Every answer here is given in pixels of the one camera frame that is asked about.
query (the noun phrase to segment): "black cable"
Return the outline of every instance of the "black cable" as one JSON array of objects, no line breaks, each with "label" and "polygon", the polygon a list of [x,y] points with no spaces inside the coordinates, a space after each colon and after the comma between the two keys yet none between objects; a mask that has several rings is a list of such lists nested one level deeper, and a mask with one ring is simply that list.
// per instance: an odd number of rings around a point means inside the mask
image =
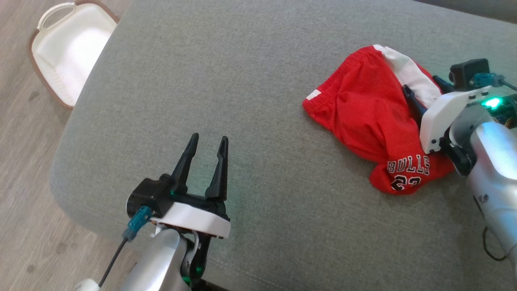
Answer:
[{"label": "black cable", "polygon": [[506,86],[506,87],[508,87],[508,88],[510,88],[510,89],[512,89],[512,90],[517,91],[517,87],[515,87],[514,85],[512,85],[512,84],[508,83],[507,81],[505,81],[505,80],[500,80],[500,82],[501,82],[501,84],[503,84],[504,86]]},{"label": "black cable", "polygon": [[117,259],[118,257],[118,254],[120,254],[120,251],[122,250],[122,248],[124,247],[124,245],[126,244],[126,242],[128,242],[128,239],[127,238],[124,238],[122,240],[122,243],[118,246],[118,249],[117,251],[115,252],[115,254],[113,255],[113,258],[111,259],[111,262],[110,264],[108,265],[108,268],[106,269],[106,272],[104,273],[104,276],[102,276],[102,279],[100,280],[99,282],[99,287],[102,287],[102,285],[104,284],[104,281],[106,281],[106,278],[108,277],[108,274],[110,273],[111,271],[111,268],[113,267],[113,264],[115,263],[115,260]]},{"label": "black cable", "polygon": [[492,260],[496,260],[496,261],[503,261],[506,259],[506,256],[502,256],[500,258],[496,258],[494,257],[489,251],[488,249],[486,248],[486,232],[488,231],[488,227],[485,226],[485,229],[483,230],[483,249],[485,251],[485,253],[492,258]]}]

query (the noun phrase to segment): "white basket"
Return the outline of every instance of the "white basket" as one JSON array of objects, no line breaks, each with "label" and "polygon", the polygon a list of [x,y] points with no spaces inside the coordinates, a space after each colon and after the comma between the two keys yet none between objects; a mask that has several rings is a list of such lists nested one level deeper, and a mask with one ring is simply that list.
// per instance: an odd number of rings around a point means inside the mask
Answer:
[{"label": "white basket", "polygon": [[[47,19],[62,9],[71,11],[45,27]],[[63,3],[41,17],[29,41],[34,69],[59,102],[73,108],[118,18],[97,1]]]}]

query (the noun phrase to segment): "gray ottoman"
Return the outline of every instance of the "gray ottoman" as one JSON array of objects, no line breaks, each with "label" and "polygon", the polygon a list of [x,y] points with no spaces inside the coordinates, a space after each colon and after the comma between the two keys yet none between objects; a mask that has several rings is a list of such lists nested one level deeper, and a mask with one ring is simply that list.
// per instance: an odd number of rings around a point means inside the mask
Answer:
[{"label": "gray ottoman", "polygon": [[[373,164],[301,102],[379,43],[431,73],[486,57],[515,80],[517,26],[406,0],[135,1],[88,79],[55,157],[52,191],[79,224],[119,240],[128,195],[171,172],[194,132],[203,194],[230,140],[230,237],[205,279],[229,290],[508,290],[483,219],[452,174],[413,196],[368,182]],[[130,244],[143,250],[145,228]],[[499,248],[493,237],[490,247]]]}]

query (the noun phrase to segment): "basket handle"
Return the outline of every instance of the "basket handle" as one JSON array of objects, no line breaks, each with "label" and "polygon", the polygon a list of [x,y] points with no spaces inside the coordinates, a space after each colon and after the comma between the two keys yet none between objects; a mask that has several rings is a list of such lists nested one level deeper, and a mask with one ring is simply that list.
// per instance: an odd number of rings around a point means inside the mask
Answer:
[{"label": "basket handle", "polygon": [[[47,21],[47,19],[52,15],[54,14],[55,12],[59,11],[59,10],[62,10],[62,9],[66,9],[66,8],[72,8],[72,11],[70,13],[68,13],[67,15],[65,15],[63,18],[59,19],[58,21],[56,21],[54,24],[50,25],[49,27],[45,27],[43,28],[43,25],[45,24],[45,21]],[[77,8],[77,5],[73,2],[69,2],[69,3],[61,3],[61,4],[58,4],[52,8],[50,8],[49,10],[47,10],[43,16],[40,18],[39,22],[38,22],[38,26],[36,27],[39,31],[42,31],[42,30],[48,30],[48,29],[51,29],[53,28],[54,26],[58,25],[60,22],[62,22],[65,18],[69,17],[70,15],[72,15],[74,12],[75,12],[75,9]]]}]

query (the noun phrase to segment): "green led light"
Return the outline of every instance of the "green led light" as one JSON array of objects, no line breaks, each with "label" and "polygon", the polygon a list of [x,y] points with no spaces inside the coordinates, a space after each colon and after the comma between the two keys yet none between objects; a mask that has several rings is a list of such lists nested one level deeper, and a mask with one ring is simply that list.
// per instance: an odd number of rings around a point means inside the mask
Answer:
[{"label": "green led light", "polygon": [[491,107],[492,109],[495,109],[495,108],[497,108],[497,106],[499,106],[501,104],[501,102],[502,102],[501,98],[494,97],[494,98],[490,98],[487,101],[483,102],[482,105],[486,106],[486,107]]}]

